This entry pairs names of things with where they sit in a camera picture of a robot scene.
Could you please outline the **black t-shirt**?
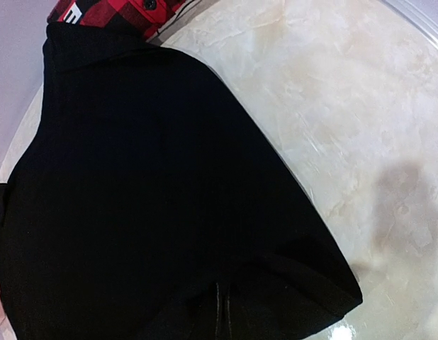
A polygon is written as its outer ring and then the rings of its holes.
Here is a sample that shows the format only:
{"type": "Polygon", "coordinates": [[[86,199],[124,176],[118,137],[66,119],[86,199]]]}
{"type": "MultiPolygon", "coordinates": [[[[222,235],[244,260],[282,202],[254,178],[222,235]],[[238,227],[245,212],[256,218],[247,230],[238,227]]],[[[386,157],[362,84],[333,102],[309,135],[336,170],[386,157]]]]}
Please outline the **black t-shirt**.
{"type": "Polygon", "coordinates": [[[362,303],[295,176],[204,63],[51,23],[38,131],[0,183],[18,339],[304,339],[362,303]]]}

